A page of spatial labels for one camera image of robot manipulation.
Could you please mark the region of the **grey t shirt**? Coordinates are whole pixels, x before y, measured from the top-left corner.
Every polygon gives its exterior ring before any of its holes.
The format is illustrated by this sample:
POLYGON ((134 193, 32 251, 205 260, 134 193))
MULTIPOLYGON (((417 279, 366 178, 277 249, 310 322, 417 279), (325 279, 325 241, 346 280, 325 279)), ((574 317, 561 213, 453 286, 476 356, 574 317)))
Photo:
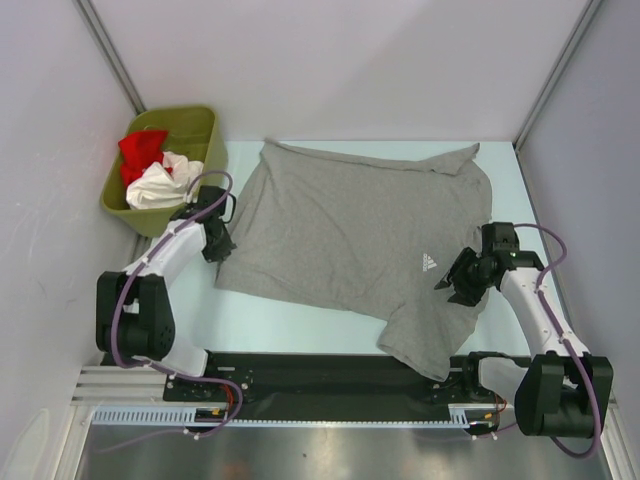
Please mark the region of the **grey t shirt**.
POLYGON ((437 287, 492 215, 478 152, 387 160, 266 141, 217 287, 381 319, 380 350, 444 380, 480 314, 437 287))

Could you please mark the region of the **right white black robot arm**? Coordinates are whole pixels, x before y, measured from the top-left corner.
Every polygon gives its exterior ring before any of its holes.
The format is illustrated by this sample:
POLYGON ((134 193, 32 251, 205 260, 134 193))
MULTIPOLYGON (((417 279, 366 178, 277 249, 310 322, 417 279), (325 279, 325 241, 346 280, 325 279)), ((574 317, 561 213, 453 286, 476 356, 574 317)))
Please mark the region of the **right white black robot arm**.
POLYGON ((448 301, 466 307, 478 305, 486 291, 495 288, 513 310, 531 353, 513 400, 523 434, 597 441, 613 368, 607 358, 592 355, 570 331, 547 297, 547 273, 532 251, 477 253, 466 247, 436 288, 450 288, 453 294, 448 301))

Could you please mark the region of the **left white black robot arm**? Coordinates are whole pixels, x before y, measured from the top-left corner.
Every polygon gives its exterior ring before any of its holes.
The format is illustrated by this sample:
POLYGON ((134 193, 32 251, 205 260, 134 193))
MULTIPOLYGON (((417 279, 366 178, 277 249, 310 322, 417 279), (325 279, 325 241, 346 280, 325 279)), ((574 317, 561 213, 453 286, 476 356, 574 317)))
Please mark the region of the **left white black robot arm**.
POLYGON ((209 368, 208 353, 177 332, 169 287, 200 255, 208 263, 225 260, 235 248, 222 220, 172 221, 142 256, 97 281, 96 344, 117 366, 153 366, 186 376, 197 398, 214 397, 221 376, 209 368))

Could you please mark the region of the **white t shirt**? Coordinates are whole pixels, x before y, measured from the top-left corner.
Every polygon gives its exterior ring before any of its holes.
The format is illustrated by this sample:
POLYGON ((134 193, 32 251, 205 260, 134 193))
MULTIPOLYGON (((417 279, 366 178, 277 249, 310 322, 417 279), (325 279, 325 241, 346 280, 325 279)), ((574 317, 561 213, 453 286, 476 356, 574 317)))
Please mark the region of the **white t shirt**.
POLYGON ((126 202, 133 210, 179 206, 190 200, 204 163, 185 155, 164 151, 160 162, 152 163, 126 189, 126 202))

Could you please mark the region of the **olive green plastic bin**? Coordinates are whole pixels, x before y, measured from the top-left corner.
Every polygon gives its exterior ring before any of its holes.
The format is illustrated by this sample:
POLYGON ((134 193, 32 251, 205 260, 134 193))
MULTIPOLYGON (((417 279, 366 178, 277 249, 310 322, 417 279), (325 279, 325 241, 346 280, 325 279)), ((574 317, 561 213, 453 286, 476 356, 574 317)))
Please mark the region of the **olive green plastic bin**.
MULTIPOLYGON (((146 111, 131 121, 126 134, 166 131, 163 146, 182 154, 190 161, 201 161, 205 170, 225 170, 228 165, 226 146, 214 110, 203 105, 173 106, 146 111)), ((136 233, 157 237, 166 228, 174 207, 134 210, 125 198, 126 186, 121 175, 124 156, 118 153, 106 177, 100 202, 103 209, 122 220, 136 233)))

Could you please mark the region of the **red t shirt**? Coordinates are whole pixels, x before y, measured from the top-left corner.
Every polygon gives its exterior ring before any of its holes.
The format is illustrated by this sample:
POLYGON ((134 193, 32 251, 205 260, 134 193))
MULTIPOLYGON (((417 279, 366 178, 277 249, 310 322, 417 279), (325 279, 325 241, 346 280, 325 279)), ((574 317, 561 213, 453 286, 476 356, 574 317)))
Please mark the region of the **red t shirt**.
POLYGON ((168 174, 173 173, 172 167, 163 166, 162 146, 168 135, 167 130, 143 130, 131 133, 118 142, 123 157, 120 175, 125 187, 140 179, 154 163, 158 163, 168 174))

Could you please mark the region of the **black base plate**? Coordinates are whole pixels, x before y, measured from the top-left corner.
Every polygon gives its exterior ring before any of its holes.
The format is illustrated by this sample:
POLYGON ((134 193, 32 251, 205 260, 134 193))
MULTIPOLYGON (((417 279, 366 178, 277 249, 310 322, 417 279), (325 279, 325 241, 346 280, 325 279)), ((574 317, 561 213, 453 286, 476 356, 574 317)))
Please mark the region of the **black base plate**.
POLYGON ((197 420, 233 408, 239 421, 467 428, 508 417, 512 403, 481 386, 483 353, 454 356, 442 380, 430 380, 385 356, 214 353, 205 376, 186 380, 136 369, 114 404, 196 407, 197 420))

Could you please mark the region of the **aluminium frame rail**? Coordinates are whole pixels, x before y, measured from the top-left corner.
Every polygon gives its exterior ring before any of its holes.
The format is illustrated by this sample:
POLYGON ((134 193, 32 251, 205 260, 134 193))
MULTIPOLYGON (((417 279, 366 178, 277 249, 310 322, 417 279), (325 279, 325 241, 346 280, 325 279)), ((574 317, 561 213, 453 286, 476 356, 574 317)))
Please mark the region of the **aluminium frame rail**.
POLYGON ((211 404, 237 399, 257 404, 280 397, 337 398, 344 402, 384 399, 420 405, 482 404, 494 399, 479 384, 474 367, 455 365, 444 380, 431 380, 391 358, 371 356, 222 355, 205 376, 171 379, 151 368, 115 366, 82 370, 73 398, 77 401, 169 402, 211 404))

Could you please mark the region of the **left aluminium corner post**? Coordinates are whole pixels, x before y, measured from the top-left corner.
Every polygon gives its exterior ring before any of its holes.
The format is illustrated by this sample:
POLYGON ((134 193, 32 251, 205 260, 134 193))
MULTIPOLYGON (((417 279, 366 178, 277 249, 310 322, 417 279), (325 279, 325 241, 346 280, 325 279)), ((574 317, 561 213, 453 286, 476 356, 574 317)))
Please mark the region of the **left aluminium corner post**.
POLYGON ((91 0, 73 0, 72 3, 128 104, 137 115, 142 114, 146 111, 144 101, 94 2, 91 0))

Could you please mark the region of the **aluminium corner post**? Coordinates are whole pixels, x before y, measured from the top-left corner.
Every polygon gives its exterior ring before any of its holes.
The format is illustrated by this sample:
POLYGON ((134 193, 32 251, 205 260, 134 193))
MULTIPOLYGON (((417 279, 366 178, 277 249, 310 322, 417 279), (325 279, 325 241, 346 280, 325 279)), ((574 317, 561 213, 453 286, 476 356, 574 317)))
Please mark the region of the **aluminium corner post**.
POLYGON ((137 115, 142 114, 146 111, 144 101, 94 2, 91 0, 73 0, 72 3, 128 104, 137 115))
POLYGON ((536 96, 533 105, 529 109, 512 142, 512 146, 516 154, 519 154, 524 147, 530 133, 544 112, 546 105, 550 101, 572 59, 576 55, 597 15, 605 4, 606 1, 604 0, 589 0, 581 10, 576 23, 572 27, 567 40, 563 44, 558 57, 554 61, 554 64, 543 83, 541 90, 536 96))

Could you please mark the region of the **right aluminium corner post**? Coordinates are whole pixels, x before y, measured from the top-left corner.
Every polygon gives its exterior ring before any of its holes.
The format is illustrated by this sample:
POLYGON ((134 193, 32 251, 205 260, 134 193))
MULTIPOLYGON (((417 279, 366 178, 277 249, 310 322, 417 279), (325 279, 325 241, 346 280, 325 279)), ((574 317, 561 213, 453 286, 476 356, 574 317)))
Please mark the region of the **right aluminium corner post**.
POLYGON ((512 142, 512 146, 516 154, 519 154, 524 147, 530 133, 544 112, 546 105, 550 101, 572 59, 576 55, 597 15, 605 4, 606 1, 604 0, 589 0, 581 10, 576 23, 572 27, 567 40, 563 44, 558 57, 554 61, 554 64, 543 83, 541 90, 536 96, 533 105, 529 109, 512 142))

